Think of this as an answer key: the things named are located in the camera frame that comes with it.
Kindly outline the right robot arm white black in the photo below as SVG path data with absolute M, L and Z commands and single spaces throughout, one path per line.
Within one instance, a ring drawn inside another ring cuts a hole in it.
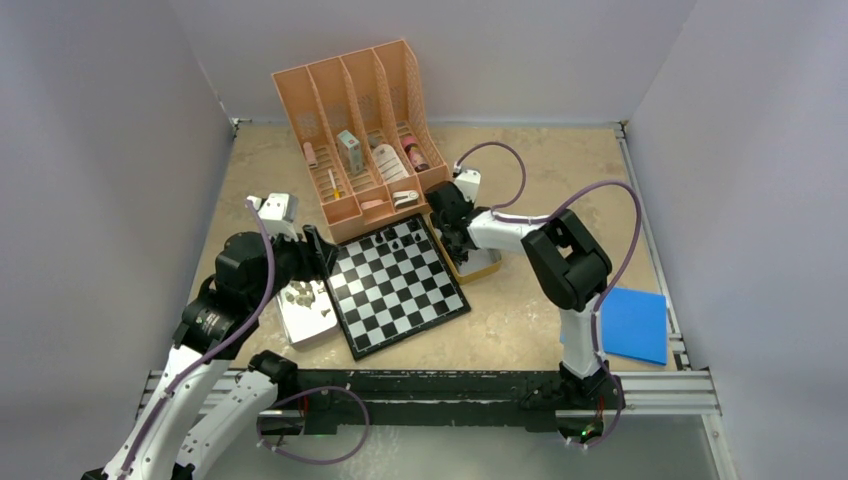
M 432 209 L 431 224 L 456 267 L 480 262 L 485 252 L 524 255 L 559 311 L 564 399 L 576 407 L 596 399 L 608 378 L 597 309 L 612 262 L 576 213 L 565 209 L 548 219 L 499 217 L 490 208 L 475 206 L 448 181 L 427 190 L 425 199 Z

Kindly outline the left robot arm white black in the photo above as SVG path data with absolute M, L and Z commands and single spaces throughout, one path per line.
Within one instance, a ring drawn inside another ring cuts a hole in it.
M 183 310 L 160 381 L 130 435 L 85 479 L 202 479 L 261 407 L 297 399 L 297 366 L 270 352 L 207 414 L 218 380 L 255 332 L 265 306 L 293 281 L 324 281 L 338 257 L 312 225 L 294 237 L 265 230 L 230 236 L 197 297 Z

